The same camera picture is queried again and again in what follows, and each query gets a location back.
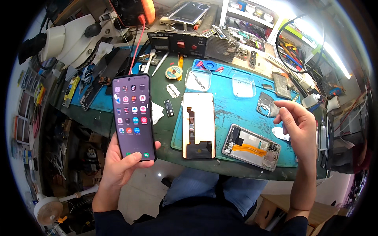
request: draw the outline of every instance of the dark shirt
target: dark shirt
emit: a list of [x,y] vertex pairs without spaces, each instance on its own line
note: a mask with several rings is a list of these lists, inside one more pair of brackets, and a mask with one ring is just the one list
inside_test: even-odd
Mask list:
[[[209,197],[190,197],[165,206],[156,219],[129,225],[118,210],[94,213],[96,235],[275,235],[257,225],[244,224],[230,202]],[[285,222],[279,235],[306,235],[303,216]]]

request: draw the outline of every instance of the glue bottle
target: glue bottle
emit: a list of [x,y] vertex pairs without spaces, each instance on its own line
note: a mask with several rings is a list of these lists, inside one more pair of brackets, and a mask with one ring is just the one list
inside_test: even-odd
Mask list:
[[320,99],[320,94],[311,94],[308,97],[305,97],[302,100],[302,106],[304,106],[306,109],[317,104],[318,100]]

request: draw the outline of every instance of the red wire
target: red wire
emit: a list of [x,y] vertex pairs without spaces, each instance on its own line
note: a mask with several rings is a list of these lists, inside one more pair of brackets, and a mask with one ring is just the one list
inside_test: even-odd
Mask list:
[[342,122],[340,123],[339,126],[337,126],[337,128],[334,130],[334,132],[344,123],[345,119],[348,117],[349,113],[354,109],[354,105],[356,104],[356,102],[359,100],[359,98],[365,93],[361,93],[358,98],[355,100],[355,102],[353,103],[352,105],[352,108],[349,110],[348,114],[344,117],[344,119],[342,120]]
[[133,60],[131,60],[131,66],[130,66],[130,70],[129,70],[129,74],[131,74],[131,69],[133,68],[133,65],[134,65],[134,60],[135,60],[135,57],[136,57],[136,52],[138,51],[138,47],[139,47],[139,44],[141,42],[141,39],[142,39],[142,36],[143,36],[143,32],[144,32],[144,27],[146,26],[145,23],[143,23],[143,29],[142,29],[142,34],[141,34],[141,37],[139,38],[139,41],[138,41],[138,44],[136,45],[136,50],[134,52],[134,57],[133,57]]

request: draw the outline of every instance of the phone frame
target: phone frame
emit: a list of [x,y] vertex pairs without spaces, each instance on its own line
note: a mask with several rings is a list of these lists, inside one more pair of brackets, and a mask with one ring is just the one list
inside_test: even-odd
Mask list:
[[[148,76],[148,95],[150,97],[150,100],[149,100],[149,106],[150,106],[150,126],[151,126],[151,135],[152,135],[152,146],[153,146],[153,153],[155,155],[155,159],[153,161],[156,161],[157,159],[157,155],[156,155],[156,147],[155,147],[155,137],[153,135],[153,125],[152,125],[152,97],[151,97],[151,76],[148,74],[148,73],[140,73],[140,74],[131,74],[131,75],[124,75],[124,76],[117,76],[115,77],[113,80],[112,80],[112,99],[113,99],[113,81],[116,80],[116,79],[127,79],[127,78],[132,78],[132,77],[136,77],[136,76]],[[114,110],[114,102],[112,101],[112,106],[113,106],[113,116],[114,116],[114,123],[117,124],[117,120],[116,120],[116,114],[115,114],[115,110]],[[116,134],[117,134],[117,140],[118,140],[118,146],[120,146],[119,144],[119,139],[118,139],[118,132],[117,132],[117,129],[116,129]],[[123,154],[122,154],[122,151],[121,151],[121,147],[119,147],[119,151],[121,152],[121,158],[123,159]]]

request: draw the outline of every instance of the red switch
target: red switch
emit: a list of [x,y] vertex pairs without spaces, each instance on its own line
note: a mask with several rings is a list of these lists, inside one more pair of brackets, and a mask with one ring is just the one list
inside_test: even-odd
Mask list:
[[178,41],[178,42],[177,42],[177,46],[178,46],[179,48],[185,48],[185,42]]

